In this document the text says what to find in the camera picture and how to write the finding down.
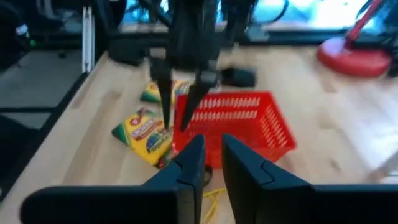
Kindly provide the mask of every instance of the red basket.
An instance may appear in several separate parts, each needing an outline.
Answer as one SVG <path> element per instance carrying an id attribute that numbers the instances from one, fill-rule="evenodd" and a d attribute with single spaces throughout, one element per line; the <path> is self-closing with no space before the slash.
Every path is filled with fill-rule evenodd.
<path id="1" fill-rule="evenodd" d="M 197 134 L 206 142 L 206 164 L 221 168 L 221 135 L 230 133 L 258 154 L 276 162 L 295 141 L 266 91 L 209 94 L 202 99 L 186 130 L 180 130 L 187 95 L 179 95 L 174 114 L 174 148 L 179 152 Z"/>

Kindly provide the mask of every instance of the wooden table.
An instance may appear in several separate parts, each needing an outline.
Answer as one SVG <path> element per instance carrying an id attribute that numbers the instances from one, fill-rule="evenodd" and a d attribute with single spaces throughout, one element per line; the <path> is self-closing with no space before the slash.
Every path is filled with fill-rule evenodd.
<path id="1" fill-rule="evenodd" d="M 379 182 L 396 165 L 398 80 L 360 80 L 320 65 L 314 47 L 258 47 L 223 52 L 219 66 L 258 69 L 257 90 L 273 92 L 298 147 L 277 165 L 314 184 Z M 177 78 L 191 75 L 175 73 Z M 104 54 L 21 174 L 0 209 L 18 223 L 23 199 L 50 185 L 139 185 L 158 171 L 112 137 L 142 106 L 147 64 L 121 65 Z M 220 170 L 205 191 L 223 187 Z M 203 202 L 203 212 L 209 202 Z M 227 194 L 215 223 L 234 223 Z"/>

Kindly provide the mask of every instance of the crayola crayon box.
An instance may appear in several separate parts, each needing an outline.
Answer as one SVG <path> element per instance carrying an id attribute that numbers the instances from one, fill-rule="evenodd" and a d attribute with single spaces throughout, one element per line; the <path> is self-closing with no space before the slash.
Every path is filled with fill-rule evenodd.
<path id="1" fill-rule="evenodd" d="M 146 108 L 124 120 L 112 135 L 160 169 L 177 155 L 172 149 L 172 128 L 166 130 L 163 120 Z"/>
<path id="2" fill-rule="evenodd" d="M 192 83 L 186 80 L 173 80 L 172 83 L 172 104 L 174 104 L 175 96 L 178 94 L 188 93 L 189 86 Z M 160 93 L 155 82 L 150 82 L 140 97 L 141 101 L 160 103 Z"/>

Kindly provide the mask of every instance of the yellow cable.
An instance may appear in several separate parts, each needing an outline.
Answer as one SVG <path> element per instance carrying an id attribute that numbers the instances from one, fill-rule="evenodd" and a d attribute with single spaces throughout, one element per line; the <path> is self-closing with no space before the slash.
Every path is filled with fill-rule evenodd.
<path id="1" fill-rule="evenodd" d="M 217 209 L 218 209 L 218 205 L 217 205 L 218 197 L 224 191 L 226 191 L 226 188 L 212 190 L 211 192 L 206 192 L 203 194 L 203 198 L 209 197 L 213 201 L 213 203 L 211 204 L 210 209 L 206 212 L 206 215 L 205 215 L 202 223 L 205 223 L 208 218 L 210 218 L 208 223 L 212 222 L 213 217 L 216 215 Z"/>

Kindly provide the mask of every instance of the black metal frame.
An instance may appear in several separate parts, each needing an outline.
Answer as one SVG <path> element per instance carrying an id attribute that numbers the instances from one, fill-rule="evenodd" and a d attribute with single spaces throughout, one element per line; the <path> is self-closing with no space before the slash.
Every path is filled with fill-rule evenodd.
<path id="1" fill-rule="evenodd" d="M 107 15 L 99 10 L 98 5 L 107 1 L 85 0 L 83 1 L 83 56 L 82 74 L 69 89 L 61 102 L 56 107 L 31 107 L 31 108 L 0 108 L 0 113 L 51 113 L 45 124 L 40 128 L 37 137 L 29 143 L 25 151 L 21 154 L 14 168 L 10 170 L 4 182 L 0 182 L 0 202 L 10 191 L 12 185 L 18 179 L 21 172 L 25 169 L 31 158 L 34 156 L 44 139 L 47 137 L 63 111 L 68 106 L 75 93 L 79 90 L 86 77 L 90 74 L 95 62 L 108 48 L 108 43 L 115 39 L 135 39 L 140 41 L 141 46 L 145 47 L 164 47 L 167 43 L 167 33 L 120 33 L 113 25 L 112 15 Z M 269 30 L 264 31 L 259 25 L 253 25 L 246 31 L 248 38 L 239 40 L 239 45 L 248 46 L 268 46 L 268 45 L 319 45 L 323 41 L 336 36 L 344 36 L 347 29 L 341 30 Z M 360 37 L 354 45 L 361 48 L 377 48 L 385 37 Z"/>

